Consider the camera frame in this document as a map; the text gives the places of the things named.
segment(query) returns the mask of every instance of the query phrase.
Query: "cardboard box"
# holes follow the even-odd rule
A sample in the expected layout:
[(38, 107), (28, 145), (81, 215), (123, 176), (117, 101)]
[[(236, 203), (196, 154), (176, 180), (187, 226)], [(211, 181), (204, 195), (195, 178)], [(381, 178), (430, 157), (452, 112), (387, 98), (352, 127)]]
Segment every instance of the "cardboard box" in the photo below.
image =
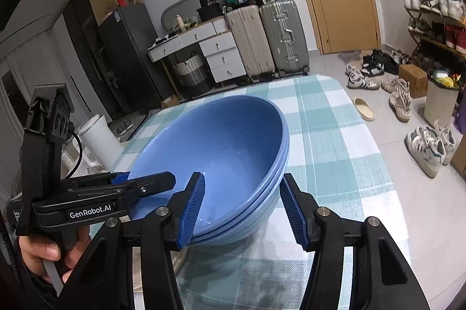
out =
[(427, 95), (427, 73), (413, 64), (400, 64), (398, 70), (400, 79), (405, 79), (409, 83), (409, 92), (412, 98), (424, 97)]
[(462, 138), (460, 144), (456, 148), (453, 159), (450, 164), (466, 181), (466, 138)]
[(176, 98), (176, 95), (172, 94), (170, 97), (165, 98), (162, 102), (162, 109), (167, 109), (171, 108), (173, 106), (177, 106), (179, 104), (178, 98)]

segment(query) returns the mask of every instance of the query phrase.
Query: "human hand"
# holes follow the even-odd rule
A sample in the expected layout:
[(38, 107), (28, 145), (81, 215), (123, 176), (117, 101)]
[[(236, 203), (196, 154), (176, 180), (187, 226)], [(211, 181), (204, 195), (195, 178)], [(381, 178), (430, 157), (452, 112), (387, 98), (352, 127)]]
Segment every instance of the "human hand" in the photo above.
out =
[[(70, 270), (62, 277), (64, 283), (66, 283), (90, 241), (89, 226), (78, 228), (78, 241), (73, 249), (66, 252), (65, 255), (64, 262)], [(61, 252), (57, 244), (43, 235), (20, 236), (19, 244), (24, 263), (28, 269), (48, 283), (51, 283), (41, 259), (59, 261)]]

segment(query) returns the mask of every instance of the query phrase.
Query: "window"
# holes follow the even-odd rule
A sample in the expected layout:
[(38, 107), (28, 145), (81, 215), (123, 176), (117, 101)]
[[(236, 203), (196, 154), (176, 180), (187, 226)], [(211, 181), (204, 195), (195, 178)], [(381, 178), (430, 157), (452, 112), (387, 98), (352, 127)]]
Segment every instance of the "window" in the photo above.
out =
[(3, 82), (3, 86), (5, 87), (6, 94), (8, 94), (8, 99), (10, 100), (11, 106), (16, 113), (16, 116), (20, 120), (21, 125), (25, 127), (29, 105), (27, 105), (27, 102), (21, 94), (18, 85), (16, 85), (15, 79), (13, 78), (10, 71), (6, 72), (1, 80)]

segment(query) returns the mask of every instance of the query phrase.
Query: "door frame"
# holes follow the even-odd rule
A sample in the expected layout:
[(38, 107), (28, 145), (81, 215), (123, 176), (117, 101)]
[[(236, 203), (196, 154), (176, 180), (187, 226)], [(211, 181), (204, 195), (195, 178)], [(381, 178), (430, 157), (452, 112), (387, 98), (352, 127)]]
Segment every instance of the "door frame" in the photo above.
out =
[[(315, 43), (317, 44), (317, 48), (319, 49), (319, 52), (321, 55), (326, 54), (326, 53), (331, 53), (330, 45), (327, 42), (329, 38), (327, 29), (326, 27), (322, 27), (322, 29), (320, 29), (319, 24), (317, 22), (316, 13), (319, 13), (320, 16), (325, 18), (320, 1), (316, 4), (314, 4), (313, 0), (306, 0), (306, 2), (308, 5), (309, 15), (311, 16), (312, 27), (314, 29), (314, 37), (315, 37)], [(376, 0), (371, 0), (371, 2), (372, 2), (372, 8), (373, 8), (374, 17), (375, 17), (374, 21), (376, 24), (377, 45), (378, 45), (378, 48), (380, 49), (382, 47), (382, 42), (381, 42), (381, 37), (380, 37), (380, 25), (379, 25)]]

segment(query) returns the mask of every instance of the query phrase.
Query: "drawer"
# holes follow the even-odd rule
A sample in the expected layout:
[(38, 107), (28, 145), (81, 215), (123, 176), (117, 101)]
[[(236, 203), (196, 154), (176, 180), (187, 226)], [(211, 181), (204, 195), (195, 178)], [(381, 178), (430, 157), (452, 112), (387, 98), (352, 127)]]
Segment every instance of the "drawer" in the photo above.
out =
[(224, 51), (236, 47), (236, 43), (234, 42), (231, 32), (209, 38), (203, 42), (200, 42), (199, 45), (201, 46), (202, 53), (206, 57), (219, 51)]
[(215, 35), (215, 29), (212, 22), (208, 22), (201, 26), (197, 26), (192, 30), (188, 30), (178, 35), (179, 42), (182, 47), (187, 47), (191, 44), (200, 42), (201, 40), (213, 37)]
[(226, 51), (221, 51), (206, 57), (207, 62), (209, 63), (210, 69), (215, 69), (219, 66), (225, 66), (232, 63), (241, 63), (241, 56), (237, 48), (230, 48)]
[(234, 77), (245, 76), (246, 71), (242, 62), (226, 64), (211, 70), (215, 82), (222, 82)]
[(155, 48), (151, 48), (149, 50), (149, 55), (151, 56), (151, 60), (156, 62), (178, 50), (181, 50), (181, 44), (178, 38), (173, 38), (169, 41), (166, 41), (165, 43), (162, 43), (161, 45), (158, 45)]
[(221, 34), (228, 30), (227, 22), (225, 22), (225, 18), (221, 18), (219, 20), (212, 21), (213, 26), (215, 28), (215, 32), (217, 34)]

